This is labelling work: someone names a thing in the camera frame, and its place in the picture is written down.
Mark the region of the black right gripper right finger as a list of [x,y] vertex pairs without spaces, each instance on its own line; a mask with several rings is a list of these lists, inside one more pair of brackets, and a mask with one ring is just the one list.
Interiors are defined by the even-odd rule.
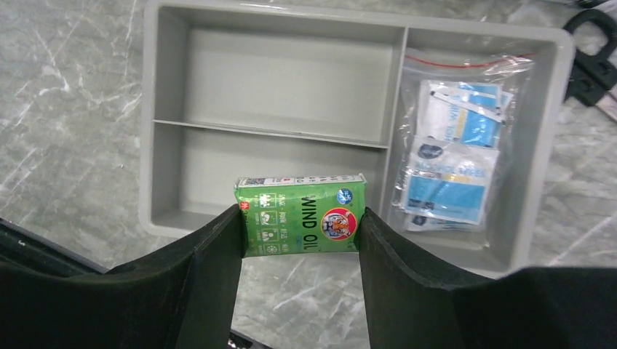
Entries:
[[492,279],[367,209],[357,246],[372,348],[614,348],[616,270],[531,267]]

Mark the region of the alcohol wipes zip bag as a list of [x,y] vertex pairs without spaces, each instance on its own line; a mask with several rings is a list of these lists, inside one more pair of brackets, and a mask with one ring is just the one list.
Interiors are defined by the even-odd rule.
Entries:
[[391,200],[403,230],[478,231],[511,162],[531,52],[408,47],[399,85],[403,151]]

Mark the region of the green wind oil box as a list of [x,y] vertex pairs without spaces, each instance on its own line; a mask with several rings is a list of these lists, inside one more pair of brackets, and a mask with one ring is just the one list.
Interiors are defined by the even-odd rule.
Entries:
[[356,252],[366,186],[363,174],[239,178],[246,257]]

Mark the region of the black handled scissors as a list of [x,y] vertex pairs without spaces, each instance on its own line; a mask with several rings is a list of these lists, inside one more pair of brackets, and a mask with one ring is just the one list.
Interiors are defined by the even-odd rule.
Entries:
[[616,50],[616,21],[599,9],[585,9],[562,27],[573,35],[581,25],[591,23],[607,38],[594,55],[576,50],[565,100],[573,97],[586,107],[594,107],[616,120],[616,66],[609,61]]

